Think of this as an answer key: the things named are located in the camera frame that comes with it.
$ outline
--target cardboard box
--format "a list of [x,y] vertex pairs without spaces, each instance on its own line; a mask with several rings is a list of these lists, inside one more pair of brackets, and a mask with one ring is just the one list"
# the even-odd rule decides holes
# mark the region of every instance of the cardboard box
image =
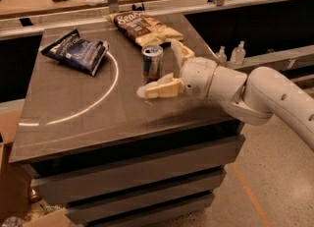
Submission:
[[70,219],[65,215],[65,209],[59,209],[55,212],[41,216],[36,220],[30,221],[23,227],[75,227]]
[[23,105],[23,99],[0,103],[0,142],[13,143]]
[[10,145],[0,143],[1,224],[11,216],[24,218],[30,211],[28,192],[31,178],[22,167],[8,164],[10,152]]

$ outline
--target brown snack bag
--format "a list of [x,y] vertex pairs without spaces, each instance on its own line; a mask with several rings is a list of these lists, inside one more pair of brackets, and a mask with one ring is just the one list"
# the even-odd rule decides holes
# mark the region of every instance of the brown snack bag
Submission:
[[167,27],[158,19],[145,12],[134,11],[115,13],[105,17],[121,30],[126,37],[138,45],[145,47],[149,44],[162,44],[176,40],[183,40],[183,35],[173,28]]

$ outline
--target dark blue chip bag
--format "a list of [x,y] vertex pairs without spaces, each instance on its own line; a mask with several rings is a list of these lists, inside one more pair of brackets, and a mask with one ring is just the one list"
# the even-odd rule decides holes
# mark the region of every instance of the dark blue chip bag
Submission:
[[66,63],[95,76],[97,68],[109,49],[107,41],[89,41],[79,37],[77,29],[40,50],[41,54]]

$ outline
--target drawer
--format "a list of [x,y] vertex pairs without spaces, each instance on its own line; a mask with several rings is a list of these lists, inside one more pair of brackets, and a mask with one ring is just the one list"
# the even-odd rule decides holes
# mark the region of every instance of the drawer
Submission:
[[140,227],[148,224],[175,218],[193,211],[202,210],[210,206],[214,195],[210,193],[200,194],[197,197],[180,199],[172,203],[140,210],[130,215],[124,215],[112,219],[102,219],[91,222],[87,226],[93,227]]
[[204,142],[108,165],[34,179],[31,186],[50,204],[97,197],[180,177],[236,160],[244,136]]
[[224,169],[210,169],[196,175],[166,180],[137,190],[67,208],[66,215],[76,224],[127,213],[173,199],[184,198],[219,187],[226,175]]

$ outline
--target white curved line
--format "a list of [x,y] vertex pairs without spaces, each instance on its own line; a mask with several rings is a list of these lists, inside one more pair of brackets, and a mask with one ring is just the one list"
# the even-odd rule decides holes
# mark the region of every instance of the white curved line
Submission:
[[[74,119],[74,118],[82,115],[83,113],[88,112],[90,109],[92,109],[94,106],[99,104],[102,100],[104,100],[110,94],[110,92],[113,90],[113,88],[115,87],[115,85],[116,85],[116,83],[118,81],[119,68],[118,68],[118,63],[117,63],[116,59],[109,52],[107,52],[107,54],[111,57],[112,61],[115,64],[115,67],[117,69],[116,77],[115,77],[111,87],[107,90],[107,92],[101,98],[99,98],[96,102],[94,102],[93,104],[91,104],[90,106],[85,108],[84,110],[82,110],[82,111],[80,111],[80,112],[78,112],[78,113],[76,113],[74,115],[71,115],[71,116],[68,116],[68,117],[65,117],[65,118],[62,118],[62,119],[59,119],[59,120],[48,122],[46,124],[47,126],[48,125],[54,125],[54,124],[57,124],[57,123],[61,123],[61,122],[64,122],[64,121],[68,121],[68,120]],[[37,127],[39,125],[40,125],[39,123],[19,123],[19,126],[24,126],[24,127]]]

